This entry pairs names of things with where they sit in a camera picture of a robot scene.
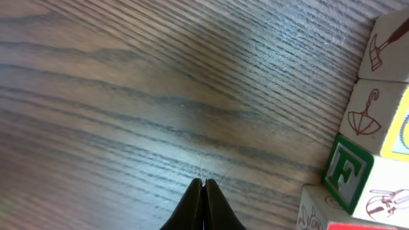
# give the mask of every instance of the wood grain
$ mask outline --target wood grain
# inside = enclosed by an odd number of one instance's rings
[[[0,228],[158,229],[213,178],[294,229],[373,20],[409,1],[0,1]]]

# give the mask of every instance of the wooden table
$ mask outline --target wooden table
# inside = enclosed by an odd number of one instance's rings
[[[158,229],[213,178],[295,229],[375,17],[409,1],[0,1],[0,228]]]

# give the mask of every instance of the block face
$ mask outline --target block face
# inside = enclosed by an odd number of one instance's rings
[[[409,90],[405,91],[389,128],[381,157],[409,162]]]
[[[409,165],[376,157],[353,217],[409,227]]]
[[[332,147],[323,183],[339,204],[352,214],[373,166],[373,156],[338,135]]]
[[[409,9],[379,17],[359,68],[359,77],[409,82]]]
[[[380,155],[388,131],[408,84],[359,80],[340,126],[340,133]]]
[[[349,216],[323,186],[304,185],[297,229],[396,229]]]
[[[316,207],[310,194],[304,188],[302,189],[300,207],[297,217],[297,230],[325,230],[327,229],[327,220],[322,212]]]

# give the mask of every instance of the umbrella drawing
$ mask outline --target umbrella drawing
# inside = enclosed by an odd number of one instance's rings
[[[371,116],[368,115],[369,106],[371,106],[372,100],[377,100],[379,97],[379,90],[373,89],[369,94],[368,101],[366,102],[366,108],[362,112],[348,112],[348,122],[351,128],[357,135],[370,135],[374,134],[381,128],[381,125]]]

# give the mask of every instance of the stacked blocks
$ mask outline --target stacked blocks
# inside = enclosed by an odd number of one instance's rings
[[[376,20],[323,175],[326,189],[303,188],[298,230],[409,228],[408,32],[409,9]]]
[[[322,186],[304,185],[297,230],[395,230],[374,222],[350,217]]]

